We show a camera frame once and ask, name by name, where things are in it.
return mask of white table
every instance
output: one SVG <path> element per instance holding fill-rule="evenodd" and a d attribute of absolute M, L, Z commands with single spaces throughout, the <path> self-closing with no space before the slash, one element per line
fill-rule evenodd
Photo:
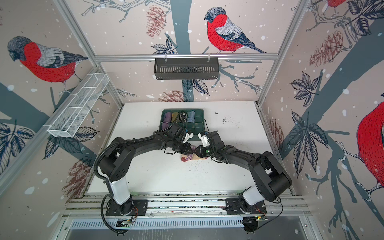
<path fill-rule="evenodd" d="M 161 112 L 167 108 L 201 108 L 209 130 L 218 131 L 226 145 L 253 153 L 272 152 L 252 101 L 126 103 L 109 143 L 116 137 L 152 135 L 159 129 Z M 201 145 L 201 142 L 190 143 Z M 132 194 L 238 193 L 255 185 L 251 173 L 239 166 L 211 159 L 182 162 L 180 156 L 158 150 L 135 157 L 125 176 L 129 191 Z M 88 193 L 107 192 L 103 181 L 94 177 Z"/>

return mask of bird-patterned wallpaper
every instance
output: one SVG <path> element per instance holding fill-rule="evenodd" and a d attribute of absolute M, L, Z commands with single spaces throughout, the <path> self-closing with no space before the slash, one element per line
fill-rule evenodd
<path fill-rule="evenodd" d="M 68 0 L 97 55 L 277 53 L 298 0 Z M 154 78 L 154 62 L 103 63 L 124 102 L 256 101 L 273 61 L 221 61 L 216 80 Z"/>
<path fill-rule="evenodd" d="M 315 1 L 262 105 L 324 239 L 384 236 L 384 5 Z"/>
<path fill-rule="evenodd" d="M 51 0 L 2 1 L 0 21 L 1 178 L 92 65 Z M 84 192 L 117 112 L 105 90 L 73 138 L 41 143 L 0 196 L 0 239 L 51 237 Z"/>

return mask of green plastic tray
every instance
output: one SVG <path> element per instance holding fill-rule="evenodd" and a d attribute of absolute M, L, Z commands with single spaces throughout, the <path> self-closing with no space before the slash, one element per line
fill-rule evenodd
<path fill-rule="evenodd" d="M 191 111 L 195 111 L 195 122 L 176 122 L 176 123 L 170 123 L 177 124 L 182 128 L 185 128 L 188 130 L 188 133 L 192 132 L 194 136 L 188 141 L 200 141 L 198 134 L 201 131 L 205 131 L 204 128 L 204 110 L 203 109 L 194 109 L 194 108 L 184 108 L 184 109 L 164 109 L 161 113 L 161 119 L 160 119 L 160 125 L 159 125 L 159 131 L 161 130 L 161 124 L 163 123 L 164 113 L 171 112 L 171 113 L 179 113 L 180 111 L 184 111 L 187 114 Z"/>

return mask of white mesh basket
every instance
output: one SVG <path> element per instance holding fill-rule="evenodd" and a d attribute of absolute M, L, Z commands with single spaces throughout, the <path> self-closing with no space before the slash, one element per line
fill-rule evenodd
<path fill-rule="evenodd" d="M 108 83 L 107 74 L 91 74 L 84 86 L 74 94 L 74 98 L 50 126 L 48 132 L 54 137 L 73 137 Z"/>

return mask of black metal basket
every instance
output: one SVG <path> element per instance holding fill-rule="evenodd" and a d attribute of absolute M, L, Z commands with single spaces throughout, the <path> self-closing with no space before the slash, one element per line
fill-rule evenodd
<path fill-rule="evenodd" d="M 156 79 L 217 79 L 218 58 L 156 58 Z"/>

